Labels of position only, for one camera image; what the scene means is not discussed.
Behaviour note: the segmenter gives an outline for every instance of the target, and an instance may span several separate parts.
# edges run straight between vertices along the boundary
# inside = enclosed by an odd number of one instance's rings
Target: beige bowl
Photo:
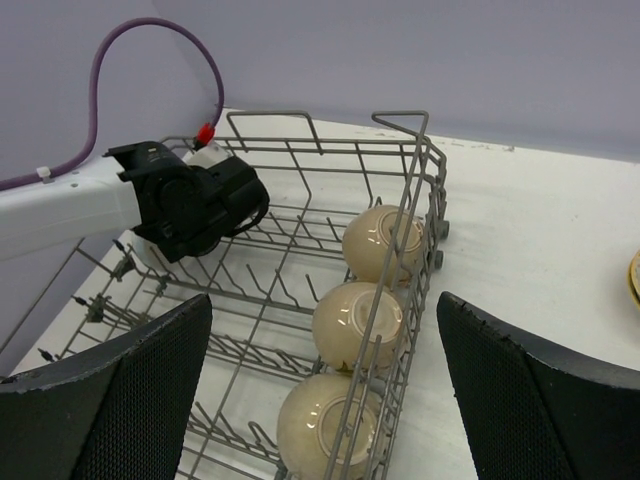
[[[342,253],[349,268],[358,280],[376,283],[382,276],[382,267],[387,249],[391,243],[391,230],[398,216],[398,207],[380,205],[354,218],[342,237]],[[420,256],[420,245],[424,227],[417,220],[409,220],[407,212],[402,213],[398,232],[398,247],[402,245],[404,232],[409,228],[409,236],[404,249],[402,263],[413,268]],[[385,284],[391,286],[398,257],[393,252]],[[410,273],[400,269],[398,284],[406,285]]]
[[[345,283],[327,293],[313,312],[313,341],[322,359],[338,371],[353,370],[376,294],[375,283]],[[376,310],[363,368],[371,368],[374,344],[380,335],[376,367],[391,366],[394,347],[400,334],[402,308],[396,298],[383,290]]]
[[[350,383],[351,378],[344,375],[314,375],[298,384],[282,404],[278,416],[278,448],[282,461],[295,478],[323,479]],[[362,385],[358,385],[348,425],[355,424],[362,392]],[[349,437],[345,436],[340,443],[332,478],[340,478],[343,468],[349,469],[347,478],[350,480],[364,476],[379,412],[379,397],[369,392],[351,460],[345,464],[349,445]],[[387,437],[383,435],[374,453],[376,462],[381,460],[386,445]]]

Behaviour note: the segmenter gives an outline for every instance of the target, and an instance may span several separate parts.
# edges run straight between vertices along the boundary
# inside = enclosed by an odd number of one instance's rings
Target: yellow plate
[[[627,274],[629,283],[629,292],[635,304],[640,308],[640,251],[633,257],[629,264],[629,272]]]

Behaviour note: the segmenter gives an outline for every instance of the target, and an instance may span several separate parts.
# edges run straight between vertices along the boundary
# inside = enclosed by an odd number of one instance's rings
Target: red connector
[[[205,123],[196,135],[196,138],[194,138],[193,140],[193,149],[198,151],[201,148],[209,145],[209,142],[211,141],[215,133],[215,127],[210,123]]]

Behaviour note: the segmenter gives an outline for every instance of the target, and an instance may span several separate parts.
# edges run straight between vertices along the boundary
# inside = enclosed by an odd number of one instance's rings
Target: dish rack
[[[299,117],[310,136],[240,133],[240,123],[252,117],[283,115]],[[366,397],[376,392],[382,408],[373,441],[377,445],[386,435],[388,448],[381,463],[369,462],[365,478],[384,479],[430,276],[443,262],[438,245],[449,232],[444,220],[446,157],[425,135],[428,114],[376,112],[372,119],[391,130],[348,139],[320,137],[311,116],[301,111],[231,112],[226,118],[234,135],[217,137],[216,142],[256,168],[272,197],[267,217],[250,231],[224,239],[207,256],[172,265],[163,264],[158,256],[162,269],[146,267],[135,257],[128,233],[100,260],[80,243],[75,254],[95,263],[102,287],[88,293],[81,289],[74,296],[84,319],[55,357],[73,355],[135,328],[195,293],[210,294],[214,326],[176,478],[290,478],[275,443],[276,420],[280,404],[295,383],[327,369],[313,345],[311,316],[324,293],[351,279],[342,258],[342,232],[367,208],[383,202],[400,206],[425,226],[422,254],[410,269],[409,285],[392,285],[404,307],[405,336],[398,337],[398,346],[406,338],[407,348],[396,349],[383,377],[376,377],[375,368],[362,368],[381,282],[325,475],[325,479],[336,478],[333,468],[339,452],[348,462],[354,449],[359,423],[349,424],[349,407],[361,414]],[[419,128],[407,128],[392,119],[417,120]],[[188,154],[191,139],[172,136],[162,142],[182,155]],[[407,233],[410,225],[407,222]],[[400,221],[392,231],[385,262],[386,272],[395,250],[400,260],[396,278],[400,269],[408,269],[401,261],[408,235],[398,232],[399,228]],[[380,337],[372,341],[375,364]],[[351,407],[358,382],[364,384],[364,394]]]

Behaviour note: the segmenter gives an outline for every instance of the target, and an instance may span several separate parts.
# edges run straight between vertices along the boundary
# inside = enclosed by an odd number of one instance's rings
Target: rack wheel
[[[442,264],[444,263],[444,252],[442,250],[438,250],[436,252],[436,258],[433,261],[436,270],[440,270],[442,268]]]
[[[451,224],[449,220],[443,220],[440,222],[440,240],[445,240],[449,237],[449,228]]]

